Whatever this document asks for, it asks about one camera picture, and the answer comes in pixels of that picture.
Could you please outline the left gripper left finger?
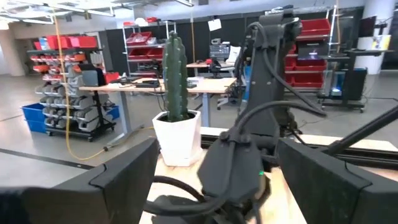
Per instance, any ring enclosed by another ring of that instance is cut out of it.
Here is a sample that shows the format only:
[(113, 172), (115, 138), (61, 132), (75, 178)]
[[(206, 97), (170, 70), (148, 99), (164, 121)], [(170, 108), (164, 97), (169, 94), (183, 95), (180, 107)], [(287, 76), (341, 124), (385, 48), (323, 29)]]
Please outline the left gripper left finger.
[(1, 188), (1, 223), (139, 223), (158, 160), (154, 138), (52, 188)]

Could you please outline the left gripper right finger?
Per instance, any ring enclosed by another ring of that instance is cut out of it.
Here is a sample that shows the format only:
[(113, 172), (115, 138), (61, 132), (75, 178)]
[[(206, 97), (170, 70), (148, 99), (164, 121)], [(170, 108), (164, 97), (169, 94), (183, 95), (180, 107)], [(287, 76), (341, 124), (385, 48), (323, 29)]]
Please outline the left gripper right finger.
[(290, 139), (277, 154), (307, 223), (397, 224), (396, 181)]

